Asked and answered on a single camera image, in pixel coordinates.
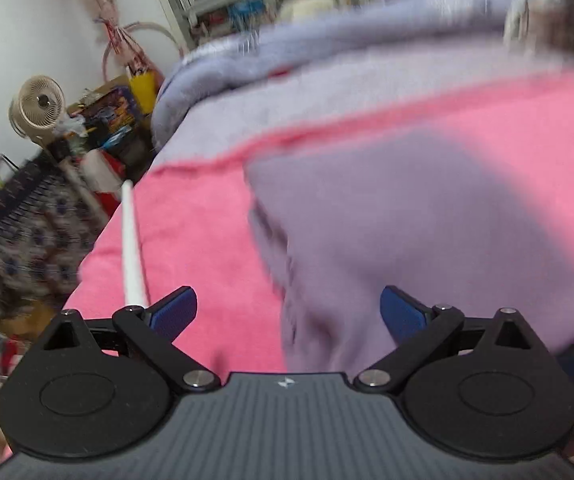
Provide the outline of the patterned cloth covered cabinet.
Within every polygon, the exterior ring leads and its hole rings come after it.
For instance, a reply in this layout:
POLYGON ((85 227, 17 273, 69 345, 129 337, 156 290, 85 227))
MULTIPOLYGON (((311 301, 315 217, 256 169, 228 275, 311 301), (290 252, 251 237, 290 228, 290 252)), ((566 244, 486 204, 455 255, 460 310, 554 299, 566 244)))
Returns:
POLYGON ((0 189, 0 306, 37 300, 60 309, 107 221, 66 172, 40 155, 0 189))

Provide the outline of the pink hula hoop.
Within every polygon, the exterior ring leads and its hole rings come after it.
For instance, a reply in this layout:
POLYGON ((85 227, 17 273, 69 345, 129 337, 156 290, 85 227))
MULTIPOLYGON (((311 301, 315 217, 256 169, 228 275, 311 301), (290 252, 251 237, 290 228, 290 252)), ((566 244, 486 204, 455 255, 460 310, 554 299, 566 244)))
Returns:
POLYGON ((112 53, 119 58, 119 61, 124 67, 131 68, 133 65, 137 65, 143 70, 152 70, 160 74, 159 68, 145 53, 143 47, 135 40, 132 32, 138 32, 139 30, 159 32, 159 34, 165 36, 165 38, 172 42, 175 50, 179 53, 179 58, 184 58, 184 51, 172 35, 172 32, 158 23, 137 21, 124 26, 115 26, 108 20, 104 20, 104 18, 99 18, 96 20, 96 23, 104 27, 108 39, 101 62, 102 75, 105 82, 109 81, 107 65, 109 55, 112 53))

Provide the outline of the white plastic pipe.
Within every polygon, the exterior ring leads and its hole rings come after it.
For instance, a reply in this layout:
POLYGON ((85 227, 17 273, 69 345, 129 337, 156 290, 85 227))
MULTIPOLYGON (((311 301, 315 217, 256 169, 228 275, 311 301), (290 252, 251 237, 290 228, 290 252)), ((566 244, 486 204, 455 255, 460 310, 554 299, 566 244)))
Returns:
POLYGON ((147 308, 149 298, 136 223, 133 183, 129 180, 121 186, 121 262, 126 305, 147 308))

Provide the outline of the pink towel blanket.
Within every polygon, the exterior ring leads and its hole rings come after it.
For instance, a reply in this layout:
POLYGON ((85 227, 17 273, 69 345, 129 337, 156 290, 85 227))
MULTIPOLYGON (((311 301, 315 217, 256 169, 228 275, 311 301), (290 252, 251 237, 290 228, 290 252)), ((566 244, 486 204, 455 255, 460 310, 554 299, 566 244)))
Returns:
POLYGON ((0 391, 0 479, 574 479, 574 70, 168 162, 0 391))

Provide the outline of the blue plush toy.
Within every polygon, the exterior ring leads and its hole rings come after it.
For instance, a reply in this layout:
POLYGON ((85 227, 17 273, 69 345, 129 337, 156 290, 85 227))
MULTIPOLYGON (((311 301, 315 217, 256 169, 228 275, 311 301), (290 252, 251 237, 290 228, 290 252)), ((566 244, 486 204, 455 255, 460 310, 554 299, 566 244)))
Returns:
POLYGON ((266 14, 264 0, 239 0, 227 8, 229 21, 237 32, 256 30, 266 14))

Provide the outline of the purple sweater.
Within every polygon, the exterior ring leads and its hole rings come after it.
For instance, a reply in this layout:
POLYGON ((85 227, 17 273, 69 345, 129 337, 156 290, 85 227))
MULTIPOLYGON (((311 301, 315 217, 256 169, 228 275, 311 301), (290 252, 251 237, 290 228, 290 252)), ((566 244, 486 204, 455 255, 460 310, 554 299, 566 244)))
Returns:
POLYGON ((515 308, 554 351, 574 341, 574 263, 504 177, 444 136, 272 156, 245 178, 293 372, 352 376, 392 351, 390 285, 478 318, 515 308))

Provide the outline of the lavender bed sheet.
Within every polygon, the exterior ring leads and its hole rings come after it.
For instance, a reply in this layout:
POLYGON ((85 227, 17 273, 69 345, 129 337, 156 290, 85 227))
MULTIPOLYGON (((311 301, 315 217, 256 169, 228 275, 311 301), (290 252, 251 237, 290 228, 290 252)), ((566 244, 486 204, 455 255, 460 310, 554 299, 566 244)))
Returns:
POLYGON ((226 90, 165 128, 155 165, 213 159, 269 131, 364 112, 476 84, 574 68, 574 55, 529 52, 492 37, 441 38, 343 53, 226 90))

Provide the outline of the blue-grey duvet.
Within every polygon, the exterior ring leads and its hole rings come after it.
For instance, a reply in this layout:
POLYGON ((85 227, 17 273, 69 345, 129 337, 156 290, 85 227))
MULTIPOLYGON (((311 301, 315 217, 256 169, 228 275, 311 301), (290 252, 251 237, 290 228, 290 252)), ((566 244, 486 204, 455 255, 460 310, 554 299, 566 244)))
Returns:
POLYGON ((204 44, 165 78, 150 119, 153 145, 163 148, 188 111, 210 96, 340 53, 500 30, 511 1, 383 0, 204 44))

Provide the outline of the cream desk fan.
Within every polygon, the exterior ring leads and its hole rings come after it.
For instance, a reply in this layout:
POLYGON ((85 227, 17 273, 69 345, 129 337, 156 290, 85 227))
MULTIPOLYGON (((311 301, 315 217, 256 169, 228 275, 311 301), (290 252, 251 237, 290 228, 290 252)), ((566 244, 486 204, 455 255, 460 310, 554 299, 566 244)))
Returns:
POLYGON ((8 119, 13 130, 40 148, 55 140, 54 129, 66 116, 62 88, 48 76, 32 76, 10 101, 8 119))

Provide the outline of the yellow bag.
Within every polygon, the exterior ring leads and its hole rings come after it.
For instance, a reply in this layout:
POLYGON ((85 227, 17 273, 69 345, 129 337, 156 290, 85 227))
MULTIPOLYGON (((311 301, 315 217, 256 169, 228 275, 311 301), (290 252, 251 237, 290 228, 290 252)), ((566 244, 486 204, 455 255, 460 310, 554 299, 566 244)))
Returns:
POLYGON ((130 89, 141 112, 149 115, 157 100, 157 76, 152 70, 138 72, 129 79, 130 89))

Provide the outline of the colourful toy box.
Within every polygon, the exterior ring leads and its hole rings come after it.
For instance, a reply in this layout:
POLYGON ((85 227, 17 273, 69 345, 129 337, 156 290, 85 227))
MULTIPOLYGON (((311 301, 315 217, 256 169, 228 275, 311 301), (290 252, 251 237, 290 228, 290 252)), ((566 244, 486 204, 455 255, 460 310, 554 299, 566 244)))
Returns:
POLYGON ((89 148, 100 148, 119 130, 130 129, 142 119, 140 107, 128 86, 114 87, 92 104, 76 105, 70 116, 83 119, 89 148))

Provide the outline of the cream pillow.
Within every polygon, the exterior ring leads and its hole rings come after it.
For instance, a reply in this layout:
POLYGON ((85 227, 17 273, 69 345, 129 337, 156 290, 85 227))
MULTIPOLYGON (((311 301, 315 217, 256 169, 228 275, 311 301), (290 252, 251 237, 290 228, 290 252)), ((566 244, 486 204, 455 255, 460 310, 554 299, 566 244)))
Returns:
POLYGON ((301 22, 334 11, 337 7, 337 0, 285 0, 278 11, 277 20, 282 23, 301 22))

